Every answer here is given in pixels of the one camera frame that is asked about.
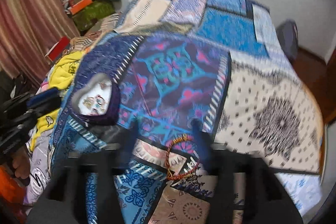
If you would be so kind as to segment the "left hand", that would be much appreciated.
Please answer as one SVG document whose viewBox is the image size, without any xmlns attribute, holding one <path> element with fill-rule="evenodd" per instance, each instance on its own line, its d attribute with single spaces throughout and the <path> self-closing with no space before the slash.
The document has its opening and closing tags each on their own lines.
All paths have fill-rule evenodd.
<svg viewBox="0 0 336 224">
<path fill-rule="evenodd" d="M 16 178 L 23 180 L 29 178 L 30 175 L 30 158 L 26 147 L 21 147 L 12 155 L 12 165 Z"/>
</svg>

